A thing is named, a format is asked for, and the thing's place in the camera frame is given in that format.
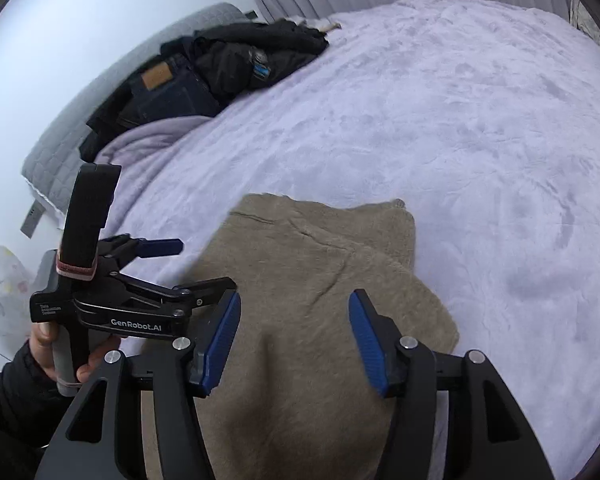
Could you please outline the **person's left forearm sleeve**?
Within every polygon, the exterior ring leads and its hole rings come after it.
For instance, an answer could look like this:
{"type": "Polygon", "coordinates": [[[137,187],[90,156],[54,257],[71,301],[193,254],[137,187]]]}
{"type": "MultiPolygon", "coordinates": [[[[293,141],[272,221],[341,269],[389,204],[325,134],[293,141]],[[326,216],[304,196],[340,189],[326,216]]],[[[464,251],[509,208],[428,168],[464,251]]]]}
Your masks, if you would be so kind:
{"type": "Polygon", "coordinates": [[[24,344],[0,373],[0,479],[32,479],[72,400],[24,344]]]}

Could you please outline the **person's left hand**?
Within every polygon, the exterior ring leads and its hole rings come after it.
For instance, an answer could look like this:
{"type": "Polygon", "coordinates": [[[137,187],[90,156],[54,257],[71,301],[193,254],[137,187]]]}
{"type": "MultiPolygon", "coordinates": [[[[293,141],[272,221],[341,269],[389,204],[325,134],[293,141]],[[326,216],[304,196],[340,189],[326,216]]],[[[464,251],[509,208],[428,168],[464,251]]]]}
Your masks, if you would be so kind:
{"type": "MultiPolygon", "coordinates": [[[[29,337],[29,347],[38,365],[44,370],[44,373],[54,382],[57,380],[55,370],[52,345],[59,335],[59,327],[55,323],[33,323],[29,337]]],[[[88,357],[88,360],[82,364],[76,371],[76,380],[81,384],[87,382],[91,374],[99,367],[100,362],[106,353],[111,350],[118,350],[121,338],[116,335],[110,335],[98,347],[96,347],[88,357]]]]}

